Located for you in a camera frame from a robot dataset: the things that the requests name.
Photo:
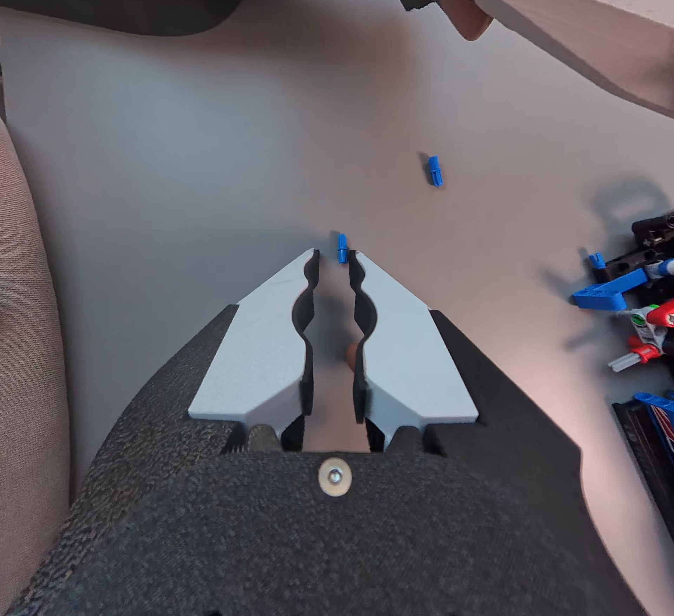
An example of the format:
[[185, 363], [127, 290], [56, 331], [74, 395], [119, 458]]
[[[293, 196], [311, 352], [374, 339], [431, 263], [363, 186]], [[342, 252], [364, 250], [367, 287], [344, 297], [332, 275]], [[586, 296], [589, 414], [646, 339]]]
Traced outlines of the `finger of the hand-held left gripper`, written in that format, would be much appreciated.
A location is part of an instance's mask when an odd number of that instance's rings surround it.
[[602, 89], [673, 116], [673, 0], [476, 0]]

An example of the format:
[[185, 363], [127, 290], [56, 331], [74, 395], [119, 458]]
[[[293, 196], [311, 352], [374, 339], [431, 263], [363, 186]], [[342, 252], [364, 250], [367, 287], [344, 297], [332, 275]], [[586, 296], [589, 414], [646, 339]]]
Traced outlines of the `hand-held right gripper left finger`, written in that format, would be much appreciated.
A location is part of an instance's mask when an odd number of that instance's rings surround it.
[[278, 438], [313, 409], [314, 318], [320, 251], [309, 249], [240, 300], [188, 414], [269, 426]]

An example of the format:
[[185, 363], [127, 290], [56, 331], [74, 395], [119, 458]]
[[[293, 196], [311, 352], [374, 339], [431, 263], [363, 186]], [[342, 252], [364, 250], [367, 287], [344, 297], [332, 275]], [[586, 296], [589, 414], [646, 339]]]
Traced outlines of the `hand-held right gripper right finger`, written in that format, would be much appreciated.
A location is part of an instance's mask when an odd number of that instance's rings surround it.
[[354, 320], [360, 332], [352, 386], [355, 418], [371, 451], [400, 428], [470, 425], [478, 410], [431, 309], [364, 253], [349, 252]]

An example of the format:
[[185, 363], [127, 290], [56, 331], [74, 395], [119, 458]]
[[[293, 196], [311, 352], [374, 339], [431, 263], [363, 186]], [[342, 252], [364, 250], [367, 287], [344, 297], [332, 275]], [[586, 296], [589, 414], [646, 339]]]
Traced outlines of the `grey desk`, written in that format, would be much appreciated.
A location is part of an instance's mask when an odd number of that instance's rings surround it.
[[[442, 311], [580, 447], [588, 508], [649, 615], [673, 543], [611, 408], [670, 384], [606, 363], [626, 336], [568, 303], [586, 253], [673, 205], [673, 120], [493, 24], [436, 6], [244, 0], [144, 38], [1, 11], [8, 129], [59, 302], [73, 486], [150, 376], [227, 304], [322, 252], [310, 450], [364, 450], [335, 233]], [[438, 156], [443, 186], [429, 183]]]

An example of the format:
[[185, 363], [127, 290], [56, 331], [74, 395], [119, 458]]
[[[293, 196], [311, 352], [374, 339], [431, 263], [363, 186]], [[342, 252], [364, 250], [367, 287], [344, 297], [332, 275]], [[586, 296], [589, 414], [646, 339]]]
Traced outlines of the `person's left hand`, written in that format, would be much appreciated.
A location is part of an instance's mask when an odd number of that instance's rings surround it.
[[493, 22], [475, 0], [435, 0], [458, 34], [466, 41], [480, 38]]

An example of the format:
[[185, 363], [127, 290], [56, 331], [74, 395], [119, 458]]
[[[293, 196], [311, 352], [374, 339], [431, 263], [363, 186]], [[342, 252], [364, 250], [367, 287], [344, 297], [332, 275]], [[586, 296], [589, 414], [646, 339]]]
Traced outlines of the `person's beige hoodie torso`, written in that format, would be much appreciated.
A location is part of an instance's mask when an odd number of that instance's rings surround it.
[[1, 123], [1, 612], [70, 507], [70, 424], [57, 301], [38, 217]]

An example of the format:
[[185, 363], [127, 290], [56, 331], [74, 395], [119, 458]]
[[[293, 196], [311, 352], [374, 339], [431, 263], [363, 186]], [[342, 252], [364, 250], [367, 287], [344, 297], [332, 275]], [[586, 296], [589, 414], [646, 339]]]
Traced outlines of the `toy brick race car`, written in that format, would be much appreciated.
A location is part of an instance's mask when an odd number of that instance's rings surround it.
[[[631, 226], [634, 246], [586, 258], [594, 283], [570, 295], [577, 308], [623, 317], [631, 328], [614, 373], [663, 361], [673, 378], [673, 210]], [[646, 488], [673, 537], [673, 389], [637, 392], [612, 405]]]

